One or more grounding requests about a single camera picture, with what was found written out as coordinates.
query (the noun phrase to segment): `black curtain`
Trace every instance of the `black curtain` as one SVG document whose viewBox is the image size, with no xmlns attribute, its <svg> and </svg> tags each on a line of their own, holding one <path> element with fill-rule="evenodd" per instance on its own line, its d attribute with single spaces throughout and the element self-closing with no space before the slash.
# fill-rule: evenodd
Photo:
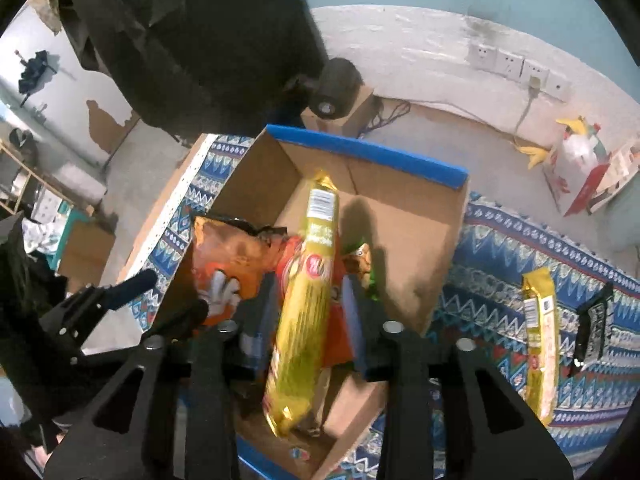
<svg viewBox="0 0 640 480">
<path fill-rule="evenodd" d="M 60 13 L 86 69 L 190 141 L 295 123 L 304 99 L 283 88 L 326 59 L 304 0 L 60 0 Z"/>
</svg>

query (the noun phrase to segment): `yellow snack package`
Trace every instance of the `yellow snack package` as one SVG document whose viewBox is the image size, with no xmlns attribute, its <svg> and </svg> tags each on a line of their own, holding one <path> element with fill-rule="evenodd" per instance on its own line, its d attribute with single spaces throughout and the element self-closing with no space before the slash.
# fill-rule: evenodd
<svg viewBox="0 0 640 480">
<path fill-rule="evenodd" d="M 276 436 L 284 436 L 312 405 L 324 352 L 338 225 L 338 193 L 328 176 L 313 182 L 305 241 L 292 269 L 262 402 Z"/>
<path fill-rule="evenodd" d="M 529 353 L 526 402 L 548 426 L 558 402 L 560 335 L 556 287 L 549 269 L 523 274 L 522 295 Z"/>
</svg>

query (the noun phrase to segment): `silver bolt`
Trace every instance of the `silver bolt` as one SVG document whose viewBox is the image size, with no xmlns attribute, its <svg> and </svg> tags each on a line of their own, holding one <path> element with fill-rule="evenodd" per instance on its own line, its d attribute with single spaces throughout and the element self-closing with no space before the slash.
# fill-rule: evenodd
<svg viewBox="0 0 640 480">
<path fill-rule="evenodd" d="M 404 325 L 399 321 L 385 321 L 382 329 L 388 334 L 399 334 L 404 330 Z"/>
<path fill-rule="evenodd" d="M 233 319 L 225 319 L 218 323 L 218 332 L 222 332 L 223 334 L 231 334 L 236 330 L 238 330 L 238 323 Z"/>
<path fill-rule="evenodd" d="M 472 350 L 476 349 L 476 343 L 474 343 L 472 339 L 468 339 L 466 337 L 458 339 L 456 341 L 456 346 L 463 352 L 471 352 Z"/>
<path fill-rule="evenodd" d="M 145 341 L 147 350 L 158 350 L 164 346 L 164 338 L 161 335 L 153 335 Z"/>
</svg>

